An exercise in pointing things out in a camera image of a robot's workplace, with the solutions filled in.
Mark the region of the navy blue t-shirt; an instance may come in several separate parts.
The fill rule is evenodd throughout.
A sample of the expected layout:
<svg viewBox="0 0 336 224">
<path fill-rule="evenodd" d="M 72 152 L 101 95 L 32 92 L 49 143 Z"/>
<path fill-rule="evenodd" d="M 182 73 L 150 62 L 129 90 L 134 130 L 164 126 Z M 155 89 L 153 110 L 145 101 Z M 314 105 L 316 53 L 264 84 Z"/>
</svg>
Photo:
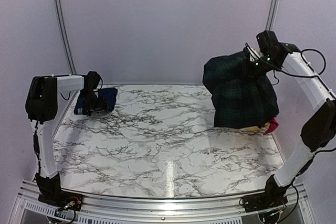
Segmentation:
<svg viewBox="0 0 336 224">
<path fill-rule="evenodd" d="M 91 116 L 94 112 L 112 112 L 117 101 L 118 89 L 103 88 L 97 92 L 81 90 L 74 114 Z"/>
</svg>

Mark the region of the left aluminium frame post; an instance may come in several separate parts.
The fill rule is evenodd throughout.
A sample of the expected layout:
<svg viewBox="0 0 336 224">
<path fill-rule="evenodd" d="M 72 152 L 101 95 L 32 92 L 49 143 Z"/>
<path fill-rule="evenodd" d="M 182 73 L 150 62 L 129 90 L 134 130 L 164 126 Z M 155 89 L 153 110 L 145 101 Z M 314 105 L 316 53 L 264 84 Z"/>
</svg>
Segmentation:
<svg viewBox="0 0 336 224">
<path fill-rule="evenodd" d="M 65 52 L 66 62 L 68 64 L 70 73 L 76 74 L 77 73 L 76 66 L 72 56 L 70 42 L 68 39 L 61 0 L 54 0 L 54 5 L 56 10 L 57 24 L 59 26 L 60 38 Z"/>
</svg>

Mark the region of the front aluminium rail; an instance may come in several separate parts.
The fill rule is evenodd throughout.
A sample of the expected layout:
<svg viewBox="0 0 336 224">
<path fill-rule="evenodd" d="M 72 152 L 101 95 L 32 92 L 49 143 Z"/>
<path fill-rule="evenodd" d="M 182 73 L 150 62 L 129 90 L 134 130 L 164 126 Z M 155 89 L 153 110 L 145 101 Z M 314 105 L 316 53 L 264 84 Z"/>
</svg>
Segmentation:
<svg viewBox="0 0 336 224">
<path fill-rule="evenodd" d="M 38 201 L 35 182 L 20 186 L 9 223 L 317 223 L 302 183 L 289 188 L 285 205 L 247 212 L 242 197 L 258 191 L 201 198 L 134 198 L 81 193 L 79 211 L 58 212 Z"/>
</svg>

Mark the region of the pink garment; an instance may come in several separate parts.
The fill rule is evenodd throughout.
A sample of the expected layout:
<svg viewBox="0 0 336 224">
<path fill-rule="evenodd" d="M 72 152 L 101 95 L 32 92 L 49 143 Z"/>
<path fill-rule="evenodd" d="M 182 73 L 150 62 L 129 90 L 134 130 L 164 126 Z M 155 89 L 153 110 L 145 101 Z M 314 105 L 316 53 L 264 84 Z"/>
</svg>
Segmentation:
<svg viewBox="0 0 336 224">
<path fill-rule="evenodd" d="M 265 127 L 267 129 L 266 129 L 264 135 L 268 135 L 268 134 L 274 132 L 279 127 L 279 123 L 276 120 L 276 118 L 272 118 L 269 122 L 267 122 L 265 124 Z"/>
</svg>

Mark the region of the aluminium frame post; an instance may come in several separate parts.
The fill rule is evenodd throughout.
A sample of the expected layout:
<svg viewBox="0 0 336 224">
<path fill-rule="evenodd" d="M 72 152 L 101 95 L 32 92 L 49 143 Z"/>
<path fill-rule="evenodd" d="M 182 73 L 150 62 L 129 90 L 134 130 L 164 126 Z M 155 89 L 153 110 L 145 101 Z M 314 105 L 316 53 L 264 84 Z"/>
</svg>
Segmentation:
<svg viewBox="0 0 336 224">
<path fill-rule="evenodd" d="M 275 24 L 277 10 L 280 0 L 271 0 L 269 5 L 268 16 L 266 20 L 265 30 L 272 30 Z"/>
<path fill-rule="evenodd" d="M 56 10 L 57 24 L 59 26 L 60 38 L 65 52 L 66 62 L 68 64 L 70 73 L 76 74 L 77 73 L 76 66 L 72 56 L 70 42 L 68 39 L 61 0 L 54 0 L 54 5 Z"/>
</svg>

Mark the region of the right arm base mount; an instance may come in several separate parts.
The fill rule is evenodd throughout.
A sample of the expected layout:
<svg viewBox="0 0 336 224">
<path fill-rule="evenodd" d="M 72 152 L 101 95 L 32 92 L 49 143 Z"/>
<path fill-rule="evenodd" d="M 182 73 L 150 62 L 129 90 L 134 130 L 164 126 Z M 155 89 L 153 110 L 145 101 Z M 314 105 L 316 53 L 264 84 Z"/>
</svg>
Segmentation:
<svg viewBox="0 0 336 224">
<path fill-rule="evenodd" d="M 266 193 L 257 193 L 245 195 L 239 200 L 240 206 L 245 209 L 245 212 L 253 212 L 265 210 L 273 207 L 284 206 L 288 202 L 285 194 L 280 194 L 275 198 L 267 197 Z"/>
</svg>

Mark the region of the dark green plaid garment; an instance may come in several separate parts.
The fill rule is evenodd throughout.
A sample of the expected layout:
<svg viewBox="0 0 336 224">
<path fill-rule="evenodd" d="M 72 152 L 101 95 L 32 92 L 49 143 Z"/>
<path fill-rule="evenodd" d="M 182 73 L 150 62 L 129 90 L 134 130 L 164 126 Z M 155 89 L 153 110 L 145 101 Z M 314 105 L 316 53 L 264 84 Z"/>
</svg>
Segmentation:
<svg viewBox="0 0 336 224">
<path fill-rule="evenodd" d="M 246 50 L 211 58 L 202 83 L 211 93 L 214 127 L 261 127 L 279 114 L 276 93 L 267 76 L 252 77 Z"/>
</svg>

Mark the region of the right aluminium frame post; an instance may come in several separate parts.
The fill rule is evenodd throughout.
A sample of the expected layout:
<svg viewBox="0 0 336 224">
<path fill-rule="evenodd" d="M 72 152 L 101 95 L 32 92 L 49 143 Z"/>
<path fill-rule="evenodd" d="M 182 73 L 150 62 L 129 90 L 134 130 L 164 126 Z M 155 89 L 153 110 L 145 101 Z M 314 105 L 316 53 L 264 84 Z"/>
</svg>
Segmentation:
<svg viewBox="0 0 336 224">
<path fill-rule="evenodd" d="M 265 30 L 272 30 L 275 24 L 277 10 L 280 0 L 271 0 L 269 5 L 268 16 L 266 20 Z"/>
</svg>

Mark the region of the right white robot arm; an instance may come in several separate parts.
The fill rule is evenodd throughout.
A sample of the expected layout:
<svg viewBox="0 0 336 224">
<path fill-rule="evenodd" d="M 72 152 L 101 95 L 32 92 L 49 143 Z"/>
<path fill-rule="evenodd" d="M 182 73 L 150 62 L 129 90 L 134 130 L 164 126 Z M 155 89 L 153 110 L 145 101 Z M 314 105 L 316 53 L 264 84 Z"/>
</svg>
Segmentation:
<svg viewBox="0 0 336 224">
<path fill-rule="evenodd" d="M 261 75 L 275 70 L 294 77 L 312 106 L 312 116 L 302 126 L 300 139 L 285 163 L 267 179 L 264 192 L 243 197 L 248 206 L 256 200 L 271 207 L 335 137 L 335 94 L 296 45 L 267 42 L 260 46 L 260 52 L 250 64 L 252 73 Z"/>
</svg>

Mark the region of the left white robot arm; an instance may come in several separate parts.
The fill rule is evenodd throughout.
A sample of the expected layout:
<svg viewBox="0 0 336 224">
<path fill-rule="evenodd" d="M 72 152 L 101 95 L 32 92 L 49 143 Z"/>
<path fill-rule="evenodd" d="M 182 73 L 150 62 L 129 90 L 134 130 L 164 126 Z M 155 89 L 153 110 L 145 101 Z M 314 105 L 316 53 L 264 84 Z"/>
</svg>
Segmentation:
<svg viewBox="0 0 336 224">
<path fill-rule="evenodd" d="M 90 71 L 86 75 L 35 76 L 32 79 L 25 109 L 33 129 L 34 152 L 38 172 L 36 182 L 40 193 L 54 205 L 66 202 L 53 153 L 53 121 L 58 114 L 58 96 L 64 92 L 79 91 L 81 113 L 90 116 L 95 110 L 107 110 L 108 102 L 98 97 L 96 90 L 101 76 Z"/>
</svg>

